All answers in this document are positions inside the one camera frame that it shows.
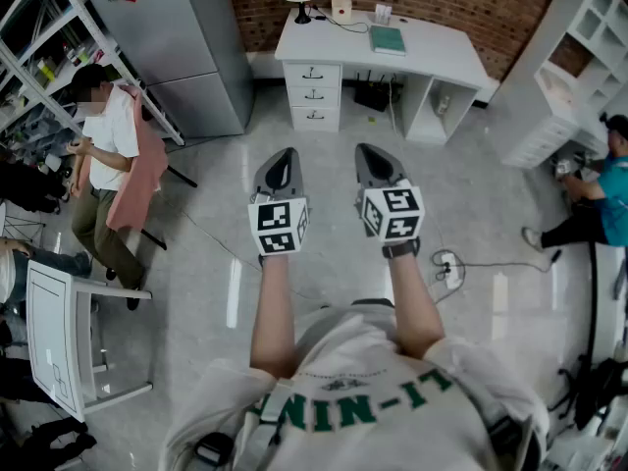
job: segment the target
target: pink cloth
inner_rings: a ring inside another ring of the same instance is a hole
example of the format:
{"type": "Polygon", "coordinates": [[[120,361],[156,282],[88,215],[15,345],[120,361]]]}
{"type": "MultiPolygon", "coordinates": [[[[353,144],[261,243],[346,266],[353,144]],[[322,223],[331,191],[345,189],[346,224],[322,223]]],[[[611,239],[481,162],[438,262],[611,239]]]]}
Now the pink cloth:
{"type": "MultiPolygon", "coordinates": [[[[141,231],[148,216],[148,206],[154,191],[159,187],[159,179],[168,168],[166,145],[141,118],[141,92],[137,87],[121,86],[135,100],[133,116],[137,132],[139,155],[133,159],[131,170],[125,176],[122,187],[114,199],[107,227],[117,231],[122,227],[131,227],[141,231]]],[[[89,186],[89,164],[91,157],[85,157],[80,169],[78,186],[89,186]]]]}

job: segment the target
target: shoulder strap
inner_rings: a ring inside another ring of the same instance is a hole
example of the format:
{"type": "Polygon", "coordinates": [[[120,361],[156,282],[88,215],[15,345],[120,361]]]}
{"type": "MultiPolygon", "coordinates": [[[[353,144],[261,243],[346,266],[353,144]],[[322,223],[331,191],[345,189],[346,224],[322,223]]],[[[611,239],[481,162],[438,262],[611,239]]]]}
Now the shoulder strap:
{"type": "MultiPolygon", "coordinates": [[[[243,443],[244,448],[233,466],[233,471],[255,471],[259,468],[271,443],[278,437],[284,422],[284,406],[291,394],[292,381],[280,379],[264,403],[259,425],[243,443]]],[[[219,433],[207,435],[198,442],[185,471],[218,471],[225,467],[226,457],[233,457],[234,441],[240,430],[241,418],[237,414],[221,426],[219,433]],[[231,444],[227,445],[225,441],[231,441],[231,444]],[[212,445],[212,442],[220,442],[220,445],[212,445]],[[223,455],[222,451],[227,451],[229,455],[223,455]]]]}

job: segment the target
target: white t-shirt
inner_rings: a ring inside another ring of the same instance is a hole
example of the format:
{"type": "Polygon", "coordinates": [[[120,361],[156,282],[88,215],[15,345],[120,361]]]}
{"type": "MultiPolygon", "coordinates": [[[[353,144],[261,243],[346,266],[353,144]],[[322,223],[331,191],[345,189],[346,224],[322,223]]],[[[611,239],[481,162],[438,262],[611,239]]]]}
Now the white t-shirt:
{"type": "MultiPolygon", "coordinates": [[[[383,316],[378,323],[351,310],[326,318],[323,335],[306,333],[299,350],[308,350],[291,379],[281,442],[265,454],[262,469],[498,470],[484,422],[455,380],[459,374],[482,384],[513,419],[532,416],[545,440],[545,406],[488,350],[445,339],[422,361],[401,356],[393,316],[383,316]]],[[[198,440],[246,411],[235,440],[240,456],[275,383],[266,372],[212,362],[166,437],[160,471],[183,470],[198,440]]]]}
{"type": "Polygon", "coordinates": [[[0,303],[5,303],[13,286],[16,283],[16,262],[13,259],[13,251],[5,249],[0,251],[0,303]]]}
{"type": "MultiPolygon", "coordinates": [[[[133,118],[134,100],[130,94],[114,85],[107,106],[102,114],[86,117],[82,132],[90,137],[94,146],[125,157],[137,157],[137,133],[133,118]]],[[[125,172],[105,166],[97,159],[91,159],[89,180],[94,188],[119,190],[125,172]]]]}

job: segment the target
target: gray tile floor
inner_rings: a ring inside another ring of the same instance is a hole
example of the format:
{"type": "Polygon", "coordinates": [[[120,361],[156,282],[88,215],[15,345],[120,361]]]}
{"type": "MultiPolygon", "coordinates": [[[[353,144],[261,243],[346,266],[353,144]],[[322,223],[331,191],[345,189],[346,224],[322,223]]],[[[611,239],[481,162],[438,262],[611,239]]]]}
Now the gray tile floor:
{"type": "MultiPolygon", "coordinates": [[[[284,147],[299,151],[313,208],[304,248],[290,261],[299,315],[321,303],[392,298],[379,246],[365,237],[352,207],[353,154],[361,141],[396,155],[421,188],[428,216],[419,264],[434,298],[446,293],[430,262],[441,247],[467,262],[547,267],[552,252],[532,250],[519,231],[522,225],[547,229],[566,216],[559,187],[543,169],[499,163],[485,140],[484,111],[472,109],[445,148],[430,148],[395,135],[388,113],[357,106],[348,94],[346,89],[340,133],[295,132],[286,92],[274,87],[258,92],[247,135],[170,154],[171,165],[199,187],[166,175],[154,197],[147,229],[166,240],[168,251],[129,233],[130,246],[150,269],[146,287],[154,299],[134,313],[121,300],[103,300],[94,326],[94,354],[104,351],[113,366],[97,376],[100,389],[114,392],[150,379],[154,390],[87,417],[98,445],[83,455],[86,469],[154,470],[168,426],[205,365],[226,356],[247,361],[260,271],[246,204],[255,171],[284,147]]],[[[71,216],[72,203],[46,219],[45,247],[79,249],[71,216]]],[[[525,267],[469,268],[464,287],[439,304],[446,331],[491,344],[550,402],[561,389],[555,370],[585,346],[589,270],[583,245],[564,248],[547,274],[525,267]]],[[[104,281],[103,269],[94,277],[104,281]]],[[[36,403],[10,409],[21,429],[58,418],[36,403]]]]}

